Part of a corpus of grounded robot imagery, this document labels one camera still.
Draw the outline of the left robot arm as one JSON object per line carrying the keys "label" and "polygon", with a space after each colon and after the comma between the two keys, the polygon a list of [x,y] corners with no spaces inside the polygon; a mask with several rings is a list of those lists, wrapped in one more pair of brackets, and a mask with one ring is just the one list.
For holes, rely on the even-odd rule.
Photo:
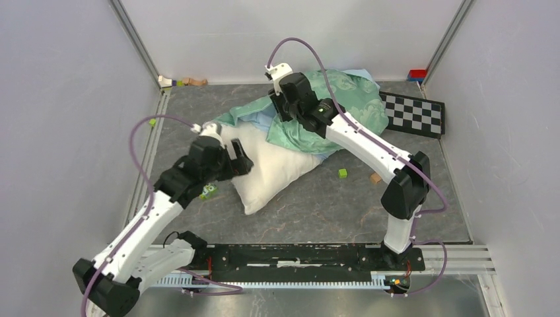
{"label": "left robot arm", "polygon": [[247,175],[254,163],[239,139],[224,143],[219,136],[195,138],[187,155],[165,170],[133,220],[93,259],[81,258],[72,272],[83,294],[82,316],[93,303],[106,316],[125,316],[141,293],[175,269],[199,269],[207,250],[185,239],[158,252],[154,268],[142,268],[141,257],[167,224],[176,218],[204,187],[214,181]]}

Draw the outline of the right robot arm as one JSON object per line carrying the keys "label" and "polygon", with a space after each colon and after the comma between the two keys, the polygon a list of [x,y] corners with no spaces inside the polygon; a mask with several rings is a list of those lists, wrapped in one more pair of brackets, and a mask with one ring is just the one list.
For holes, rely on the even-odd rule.
{"label": "right robot arm", "polygon": [[381,204],[388,212],[382,241],[382,263],[399,269],[408,260],[413,219],[429,192],[429,159],[411,155],[371,133],[333,98],[318,99],[303,73],[269,70],[269,97],[284,122],[297,121],[305,130],[331,141],[371,167],[386,183]]}

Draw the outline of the light blue pillowcase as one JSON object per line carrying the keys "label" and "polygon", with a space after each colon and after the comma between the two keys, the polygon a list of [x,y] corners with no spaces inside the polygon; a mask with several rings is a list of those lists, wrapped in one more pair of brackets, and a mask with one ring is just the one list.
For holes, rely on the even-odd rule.
{"label": "light blue pillowcase", "polygon": [[[371,135],[380,135],[388,127],[389,118],[379,94],[379,86],[371,74],[365,69],[328,69],[326,73],[330,88],[345,115],[352,116],[354,122],[367,128]],[[308,131],[296,119],[284,122],[276,112],[273,101],[265,95],[243,106],[231,108],[215,120],[232,127],[240,122],[251,123],[265,132],[268,143],[325,159],[341,149],[338,144],[324,138],[327,120],[338,114],[334,105],[313,107],[305,116],[315,121],[320,130]]]}

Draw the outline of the white pillow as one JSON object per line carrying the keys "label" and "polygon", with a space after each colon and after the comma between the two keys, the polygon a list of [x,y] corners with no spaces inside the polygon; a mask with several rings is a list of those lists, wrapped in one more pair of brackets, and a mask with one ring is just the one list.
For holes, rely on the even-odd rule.
{"label": "white pillow", "polygon": [[224,125],[221,137],[227,145],[239,140],[254,163],[247,175],[232,179],[246,215],[263,209],[279,192],[322,162],[315,155],[268,143],[267,133],[248,122],[235,127]]}

